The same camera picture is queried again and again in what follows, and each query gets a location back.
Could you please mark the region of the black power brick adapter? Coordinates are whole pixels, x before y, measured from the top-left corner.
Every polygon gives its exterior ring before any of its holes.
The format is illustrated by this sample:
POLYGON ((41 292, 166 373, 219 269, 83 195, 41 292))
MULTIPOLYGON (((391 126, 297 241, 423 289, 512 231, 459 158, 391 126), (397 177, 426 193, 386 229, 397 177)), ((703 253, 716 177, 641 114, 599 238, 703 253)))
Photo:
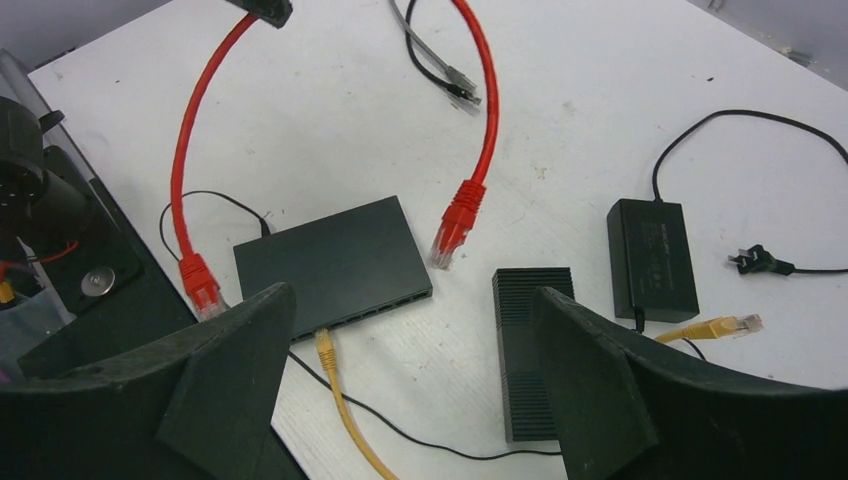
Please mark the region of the black power brick adapter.
POLYGON ((680 204, 620 199, 606 223, 616 317, 681 323, 700 313, 680 204))

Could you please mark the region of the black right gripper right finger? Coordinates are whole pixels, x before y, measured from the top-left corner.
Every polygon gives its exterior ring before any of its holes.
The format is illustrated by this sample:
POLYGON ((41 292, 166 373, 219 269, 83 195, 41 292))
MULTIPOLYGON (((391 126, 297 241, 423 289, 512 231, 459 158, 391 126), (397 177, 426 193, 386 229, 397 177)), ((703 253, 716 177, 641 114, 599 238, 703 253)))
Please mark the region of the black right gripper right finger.
POLYGON ((843 479, 847 394, 705 362, 538 289, 531 325, 571 479, 843 479))

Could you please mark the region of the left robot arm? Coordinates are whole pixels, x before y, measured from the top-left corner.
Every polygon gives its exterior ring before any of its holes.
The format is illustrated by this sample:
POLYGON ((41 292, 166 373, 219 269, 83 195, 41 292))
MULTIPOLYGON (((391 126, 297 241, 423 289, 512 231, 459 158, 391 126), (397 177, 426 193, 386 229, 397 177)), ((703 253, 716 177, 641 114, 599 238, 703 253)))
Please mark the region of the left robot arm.
MULTIPOLYGON (((191 250, 182 213, 185 162, 197 113, 217 69, 240 37, 256 21, 276 29, 293 13, 289 1, 235 1, 245 16, 218 45, 197 80, 177 137, 170 177, 175 231, 182 250, 191 250)), ((1 230, 37 246, 78 240, 95 218, 94 201, 48 168, 43 137, 64 118, 58 110, 35 115, 25 105, 1 99, 1 230)))

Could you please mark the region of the ribbed black network switch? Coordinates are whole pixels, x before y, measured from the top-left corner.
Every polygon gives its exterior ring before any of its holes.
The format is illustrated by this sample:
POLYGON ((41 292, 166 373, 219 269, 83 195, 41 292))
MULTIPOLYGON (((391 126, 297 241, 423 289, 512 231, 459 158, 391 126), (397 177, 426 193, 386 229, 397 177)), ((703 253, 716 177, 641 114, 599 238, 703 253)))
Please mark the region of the ribbed black network switch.
POLYGON ((572 298, 571 270, 501 268, 492 277, 505 437, 509 443, 557 438, 531 325, 533 295, 542 287, 572 298))

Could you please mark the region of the black Mercury switch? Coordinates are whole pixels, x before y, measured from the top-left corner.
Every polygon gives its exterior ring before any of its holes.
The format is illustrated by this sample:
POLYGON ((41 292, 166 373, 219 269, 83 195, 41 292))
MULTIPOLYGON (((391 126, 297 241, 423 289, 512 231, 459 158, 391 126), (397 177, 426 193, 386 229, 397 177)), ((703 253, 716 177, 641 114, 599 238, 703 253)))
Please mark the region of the black Mercury switch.
POLYGON ((236 245, 233 252, 244 298, 275 283, 293 288, 294 342, 433 294, 395 196, 236 245))

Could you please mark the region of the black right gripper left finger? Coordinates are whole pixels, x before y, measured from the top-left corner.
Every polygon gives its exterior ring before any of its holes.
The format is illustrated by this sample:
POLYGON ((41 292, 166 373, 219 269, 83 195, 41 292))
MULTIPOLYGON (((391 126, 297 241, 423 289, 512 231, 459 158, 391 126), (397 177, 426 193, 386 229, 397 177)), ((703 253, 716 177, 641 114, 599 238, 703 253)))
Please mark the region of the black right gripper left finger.
POLYGON ((74 366, 34 352, 1 389, 5 479, 293 479, 271 418, 296 297, 276 283, 213 319, 74 366))

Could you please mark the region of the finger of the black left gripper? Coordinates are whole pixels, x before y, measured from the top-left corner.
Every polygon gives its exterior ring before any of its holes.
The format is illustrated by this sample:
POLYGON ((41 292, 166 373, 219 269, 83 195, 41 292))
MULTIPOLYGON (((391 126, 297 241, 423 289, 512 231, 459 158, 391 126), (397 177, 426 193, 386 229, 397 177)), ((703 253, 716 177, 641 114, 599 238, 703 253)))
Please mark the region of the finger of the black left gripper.
POLYGON ((275 29, 283 28, 293 13, 290 0, 227 0, 227 2, 256 16, 275 29))

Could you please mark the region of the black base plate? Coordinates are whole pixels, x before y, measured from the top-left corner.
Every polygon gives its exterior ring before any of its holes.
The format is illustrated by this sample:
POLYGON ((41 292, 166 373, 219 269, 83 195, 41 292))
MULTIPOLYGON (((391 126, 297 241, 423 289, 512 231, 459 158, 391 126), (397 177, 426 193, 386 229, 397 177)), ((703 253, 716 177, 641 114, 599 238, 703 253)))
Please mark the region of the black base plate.
MULTIPOLYGON (((48 105, 9 52, 1 99, 48 105)), ((94 201, 78 240, 39 246, 1 230, 1 380, 46 377, 137 348, 195 321, 63 124, 43 137, 48 168, 94 201)))

